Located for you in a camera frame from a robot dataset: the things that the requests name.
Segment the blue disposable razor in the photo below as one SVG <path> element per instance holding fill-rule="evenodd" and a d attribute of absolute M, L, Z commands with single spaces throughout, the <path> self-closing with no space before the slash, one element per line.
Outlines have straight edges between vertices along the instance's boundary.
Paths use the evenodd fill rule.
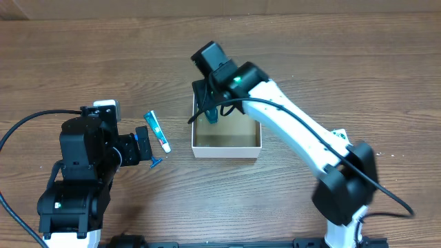
<path fill-rule="evenodd" d="M 154 169 L 163 161 L 162 158 L 155 158 L 152 155 L 150 140 L 148 138 L 141 138 L 136 134 L 135 139 L 139 147 L 140 161 L 151 161 L 152 164 L 150 165 L 150 169 Z"/>

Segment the teal mouthwash bottle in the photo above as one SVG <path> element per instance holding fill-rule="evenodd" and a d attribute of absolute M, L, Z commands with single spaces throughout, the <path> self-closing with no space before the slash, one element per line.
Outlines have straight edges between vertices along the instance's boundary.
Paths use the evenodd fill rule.
<path fill-rule="evenodd" d="M 210 124 L 215 124 L 218 122 L 218 109 L 212 108 L 210 110 L 205 111 L 205 116 Z"/>

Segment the teal toothpaste tube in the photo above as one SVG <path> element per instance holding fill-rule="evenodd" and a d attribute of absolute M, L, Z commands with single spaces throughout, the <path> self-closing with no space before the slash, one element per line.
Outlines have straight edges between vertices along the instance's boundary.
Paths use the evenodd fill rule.
<path fill-rule="evenodd" d="M 144 115 L 144 119 L 146 120 L 146 122 L 150 126 L 151 130 L 153 131 L 154 135 L 156 136 L 156 138 L 157 138 L 158 142 L 160 143 L 161 147 L 163 148 L 164 152 L 166 154 L 169 154 L 172 151 L 172 149 L 171 149 L 170 144 L 167 141 L 167 139 L 163 133 L 163 130 L 159 124 L 159 121 L 156 117 L 154 110 L 151 110 L 148 113 L 146 113 Z"/>

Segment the green white soap packet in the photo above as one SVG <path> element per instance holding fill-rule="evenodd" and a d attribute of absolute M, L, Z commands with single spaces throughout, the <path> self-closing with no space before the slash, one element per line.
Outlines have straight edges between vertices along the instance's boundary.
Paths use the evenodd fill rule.
<path fill-rule="evenodd" d="M 345 129 L 333 130 L 332 133 L 341 139 L 348 140 Z"/>

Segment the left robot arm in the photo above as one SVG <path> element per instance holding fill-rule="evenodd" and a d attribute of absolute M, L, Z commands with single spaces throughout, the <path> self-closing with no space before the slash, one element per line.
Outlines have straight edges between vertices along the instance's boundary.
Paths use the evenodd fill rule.
<path fill-rule="evenodd" d="M 152 158 L 148 129 L 119 134 L 114 105 L 82 107 L 61 126 L 62 159 L 37 203 L 48 247 L 98 247 L 114 175 Z"/>

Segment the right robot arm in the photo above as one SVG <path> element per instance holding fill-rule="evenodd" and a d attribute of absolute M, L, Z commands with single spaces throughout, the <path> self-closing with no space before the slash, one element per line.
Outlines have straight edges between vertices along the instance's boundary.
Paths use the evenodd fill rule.
<path fill-rule="evenodd" d="M 318 179 L 313 204 L 327 219 L 327 247 L 359 247 L 361 219 L 378 182 L 372 148 L 352 145 L 291 102 L 267 73 L 251 62 L 237 66 L 210 41 L 191 60 L 204 76 L 193 82 L 200 112 L 231 105 L 277 134 Z"/>

